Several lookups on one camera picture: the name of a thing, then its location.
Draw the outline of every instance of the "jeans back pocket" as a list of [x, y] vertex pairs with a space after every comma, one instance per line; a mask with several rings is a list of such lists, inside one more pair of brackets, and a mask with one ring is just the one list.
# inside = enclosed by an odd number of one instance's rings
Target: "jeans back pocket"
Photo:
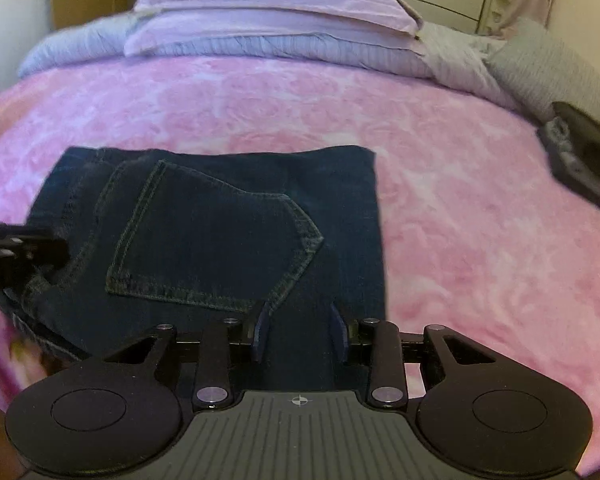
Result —
[[106, 291], [233, 312], [267, 300], [275, 310], [322, 241], [287, 195], [160, 160], [118, 240]]

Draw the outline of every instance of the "silver screw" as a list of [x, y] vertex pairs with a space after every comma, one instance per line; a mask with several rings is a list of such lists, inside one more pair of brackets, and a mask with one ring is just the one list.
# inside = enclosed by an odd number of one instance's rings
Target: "silver screw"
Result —
[[393, 404], [399, 400], [402, 400], [404, 397], [402, 392], [393, 386], [382, 386], [381, 388], [376, 388], [371, 393], [371, 396], [378, 402], [382, 402], [384, 404]]
[[196, 397], [202, 402], [207, 404], [215, 404], [216, 402], [222, 402], [229, 396], [229, 393], [224, 388], [218, 386], [208, 386], [202, 388], [196, 393]]

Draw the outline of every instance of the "pink bedspread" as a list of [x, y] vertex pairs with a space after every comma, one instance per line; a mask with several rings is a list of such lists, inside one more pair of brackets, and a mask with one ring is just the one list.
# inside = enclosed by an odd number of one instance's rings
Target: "pink bedspread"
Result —
[[[595, 423], [580, 471], [600, 468], [600, 211], [551, 179], [522, 118], [397, 76], [173, 58], [31, 77], [0, 96], [0, 132], [7, 222], [25, 219], [70, 145], [374, 150], [390, 319], [410, 332], [446, 324], [571, 387]], [[0, 318], [2, 407], [41, 375], [10, 343]]]

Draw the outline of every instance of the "gray ribbed plate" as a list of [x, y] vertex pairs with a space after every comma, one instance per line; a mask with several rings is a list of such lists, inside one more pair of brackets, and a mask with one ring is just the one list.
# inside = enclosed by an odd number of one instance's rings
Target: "gray ribbed plate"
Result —
[[[247, 392], [197, 415], [183, 437], [117, 480], [469, 480], [432, 455], [396, 413], [352, 392]], [[556, 480], [575, 480], [568, 473]], [[30, 473], [23, 480], [43, 480]]]

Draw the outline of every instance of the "jeans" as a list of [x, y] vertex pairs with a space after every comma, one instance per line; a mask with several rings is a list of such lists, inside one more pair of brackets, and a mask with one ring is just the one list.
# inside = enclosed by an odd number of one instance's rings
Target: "jeans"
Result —
[[357, 317], [384, 318], [374, 154], [179, 155], [70, 148], [27, 224], [70, 247], [0, 307], [46, 350], [104, 356], [160, 323], [180, 332], [272, 313], [265, 362], [245, 388], [362, 388], [341, 369], [328, 332], [335, 297]]

